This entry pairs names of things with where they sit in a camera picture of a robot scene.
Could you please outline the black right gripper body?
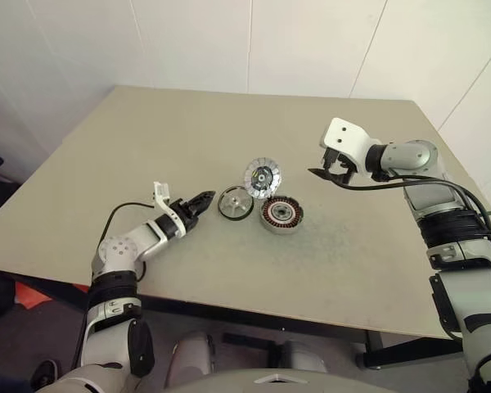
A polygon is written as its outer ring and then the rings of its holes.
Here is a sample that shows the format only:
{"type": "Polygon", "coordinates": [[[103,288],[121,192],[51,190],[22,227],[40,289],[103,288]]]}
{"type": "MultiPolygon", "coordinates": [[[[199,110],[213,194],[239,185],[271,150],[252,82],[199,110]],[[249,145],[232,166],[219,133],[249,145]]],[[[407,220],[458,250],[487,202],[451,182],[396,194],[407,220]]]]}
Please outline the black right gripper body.
{"type": "Polygon", "coordinates": [[[333,152],[331,160],[331,181],[333,183],[350,185],[353,176],[357,173],[355,163],[338,151],[333,152]]]}

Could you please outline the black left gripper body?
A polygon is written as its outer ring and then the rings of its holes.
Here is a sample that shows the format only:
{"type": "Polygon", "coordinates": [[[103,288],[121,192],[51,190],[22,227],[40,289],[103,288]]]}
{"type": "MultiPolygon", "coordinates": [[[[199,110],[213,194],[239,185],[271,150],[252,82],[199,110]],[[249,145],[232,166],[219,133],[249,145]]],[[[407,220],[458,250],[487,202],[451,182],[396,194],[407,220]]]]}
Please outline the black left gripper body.
{"type": "Polygon", "coordinates": [[[193,201],[178,200],[178,216],[189,233],[198,223],[198,205],[193,201]]]}

